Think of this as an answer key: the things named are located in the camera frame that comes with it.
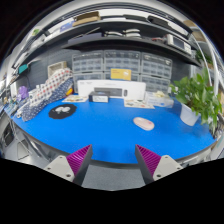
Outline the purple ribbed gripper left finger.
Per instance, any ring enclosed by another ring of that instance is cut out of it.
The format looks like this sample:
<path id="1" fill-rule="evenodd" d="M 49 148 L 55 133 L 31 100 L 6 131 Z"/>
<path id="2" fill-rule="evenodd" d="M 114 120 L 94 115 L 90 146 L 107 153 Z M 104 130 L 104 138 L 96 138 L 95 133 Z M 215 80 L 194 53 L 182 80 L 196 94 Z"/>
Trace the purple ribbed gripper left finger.
<path id="1" fill-rule="evenodd" d="M 45 167 L 45 170 L 81 186 L 92 155 L 92 145 L 88 145 L 68 156 L 59 155 Z"/>

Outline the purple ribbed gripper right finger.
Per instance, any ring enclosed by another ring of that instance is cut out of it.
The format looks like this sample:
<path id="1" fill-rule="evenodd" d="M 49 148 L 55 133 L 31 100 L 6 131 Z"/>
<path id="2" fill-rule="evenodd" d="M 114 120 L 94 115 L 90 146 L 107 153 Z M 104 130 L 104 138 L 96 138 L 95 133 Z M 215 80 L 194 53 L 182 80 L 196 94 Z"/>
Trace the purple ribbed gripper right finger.
<path id="1" fill-rule="evenodd" d="M 182 166 L 169 155 L 160 156 L 140 145 L 135 146 L 135 156 L 146 184 L 182 169 Z"/>

